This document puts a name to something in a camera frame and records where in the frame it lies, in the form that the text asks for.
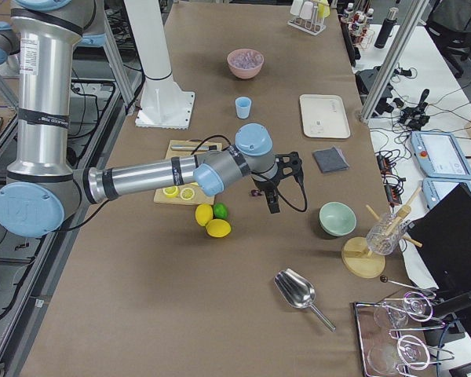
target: computer monitor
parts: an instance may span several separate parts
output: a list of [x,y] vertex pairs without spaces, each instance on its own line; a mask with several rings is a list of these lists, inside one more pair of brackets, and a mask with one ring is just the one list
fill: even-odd
[[[439,285],[439,296],[471,291],[471,192],[466,185],[459,184],[414,221],[408,233],[422,242],[418,253]],[[471,307],[457,315],[471,337]]]

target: metal scoop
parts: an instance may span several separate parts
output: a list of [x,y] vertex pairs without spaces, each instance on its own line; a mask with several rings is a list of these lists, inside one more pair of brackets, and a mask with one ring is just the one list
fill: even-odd
[[316,292],[312,284],[304,277],[298,275],[292,269],[286,269],[280,271],[276,277],[274,277],[274,282],[291,306],[297,309],[311,308],[314,314],[319,317],[327,328],[332,331],[336,330],[336,327],[331,321],[314,306]]

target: blue tablet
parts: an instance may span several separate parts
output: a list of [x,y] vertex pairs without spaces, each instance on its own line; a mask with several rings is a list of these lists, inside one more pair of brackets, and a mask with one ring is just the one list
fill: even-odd
[[414,131],[410,140],[418,164],[428,177],[471,180],[471,167],[453,134]]
[[440,200],[449,194],[450,191],[455,189],[459,183],[464,183],[471,191],[471,184],[469,181],[460,179],[445,179],[445,178],[424,178],[422,180],[422,192],[424,192],[427,207],[432,210]]

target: yellow lemon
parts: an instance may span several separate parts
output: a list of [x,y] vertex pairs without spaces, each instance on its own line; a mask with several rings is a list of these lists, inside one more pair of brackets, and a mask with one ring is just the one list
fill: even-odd
[[206,226],[208,222],[213,220],[213,208],[209,204],[200,204],[195,209],[195,220],[197,224]]
[[163,188],[162,192],[164,193],[166,198],[176,198],[180,193],[180,189],[178,188],[178,186],[171,186]]
[[185,187],[180,191],[180,197],[183,200],[192,200],[194,199],[195,191],[191,187]]
[[231,230],[230,224],[220,218],[215,218],[206,224],[207,234],[215,238],[225,237]]

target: lemon slice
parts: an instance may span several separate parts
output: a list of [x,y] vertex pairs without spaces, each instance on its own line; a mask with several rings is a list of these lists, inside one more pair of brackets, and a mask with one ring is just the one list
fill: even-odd
[[195,191],[193,188],[185,187],[180,191],[180,197],[183,200],[192,200],[194,199]]
[[164,193],[166,198],[176,198],[180,193],[180,189],[178,188],[178,186],[171,186],[163,188],[162,192]]

